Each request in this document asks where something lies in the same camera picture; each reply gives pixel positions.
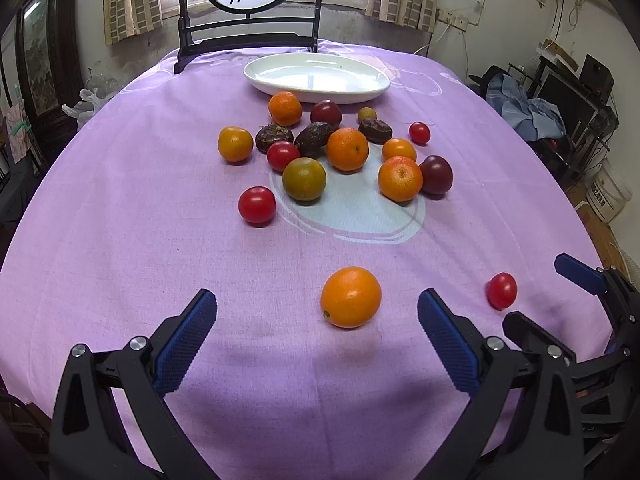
purple tomato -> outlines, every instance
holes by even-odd
[[[443,195],[453,185],[453,170],[449,163],[437,155],[430,155],[420,165],[422,191],[430,195]]]
[[[320,101],[311,108],[312,123],[328,123],[331,126],[338,126],[342,122],[342,112],[333,101]]]

metal screw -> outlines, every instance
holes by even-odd
[[[549,345],[546,347],[546,353],[548,353],[553,358],[558,358],[562,356],[562,350],[559,346]]]
[[[76,345],[71,349],[71,355],[73,357],[80,357],[85,352],[86,352],[86,346],[84,346],[83,344]]]
[[[496,336],[491,336],[486,339],[486,345],[491,350],[502,350],[504,348],[504,341]]]
[[[139,335],[129,341],[129,348],[132,350],[142,350],[146,346],[146,337]]]

oval plate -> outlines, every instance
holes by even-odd
[[[291,52],[255,59],[244,76],[269,95],[293,92],[303,103],[331,99],[339,105],[362,103],[382,95],[389,78],[361,61],[332,54]]]

blue cloth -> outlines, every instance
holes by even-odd
[[[511,76],[495,75],[487,87],[486,101],[527,142],[566,134],[558,107],[544,99],[529,99]]]

blue gripper pad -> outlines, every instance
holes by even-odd
[[[560,276],[564,276],[594,296],[604,294],[607,291],[607,283],[600,272],[591,269],[566,253],[556,256],[554,267]]]
[[[480,389],[478,357],[453,322],[453,317],[433,289],[425,290],[420,295],[418,320],[424,333],[429,337],[456,389],[473,397]]]
[[[180,387],[200,346],[216,322],[217,312],[216,297],[208,290],[201,290],[181,316],[166,319],[156,330],[156,333],[164,335],[163,328],[173,328],[177,323],[173,332],[166,334],[168,340],[159,349],[154,362],[153,386],[159,397]]]

